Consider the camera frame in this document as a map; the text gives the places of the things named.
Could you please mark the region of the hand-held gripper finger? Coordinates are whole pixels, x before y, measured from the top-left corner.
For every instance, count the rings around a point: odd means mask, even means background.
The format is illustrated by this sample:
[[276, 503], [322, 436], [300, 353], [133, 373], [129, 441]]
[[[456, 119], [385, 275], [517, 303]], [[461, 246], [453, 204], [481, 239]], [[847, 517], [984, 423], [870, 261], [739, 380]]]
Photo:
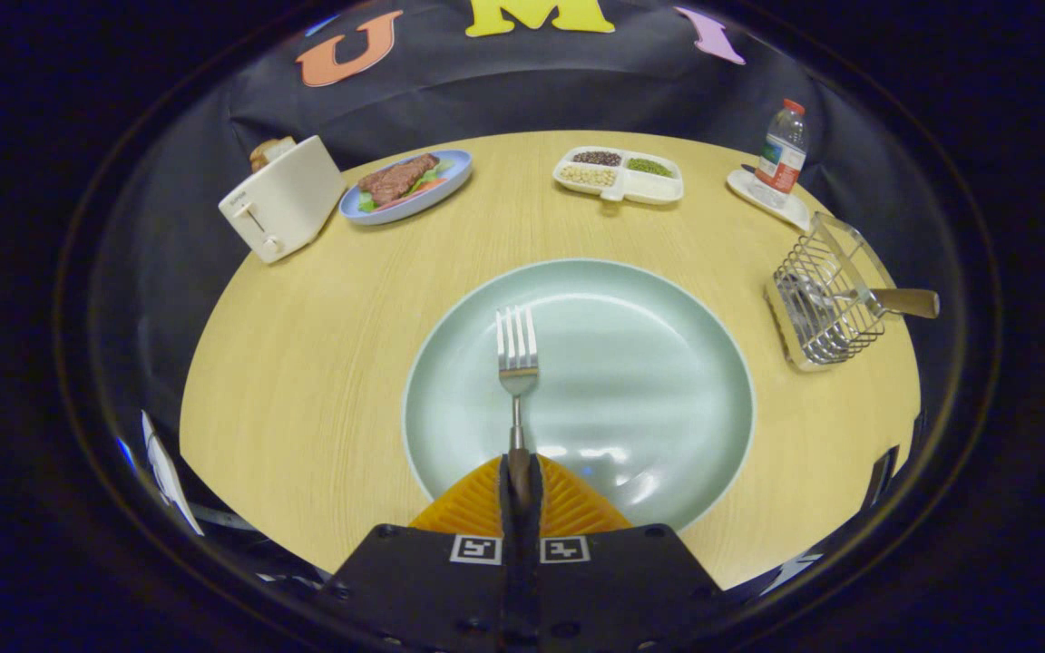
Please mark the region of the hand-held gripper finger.
[[630, 523], [547, 456], [533, 486], [525, 604], [539, 652], [681, 652], [732, 611], [671, 526]]
[[370, 652], [500, 652], [522, 613], [507, 463], [480, 464], [410, 524], [374, 526], [318, 594]]

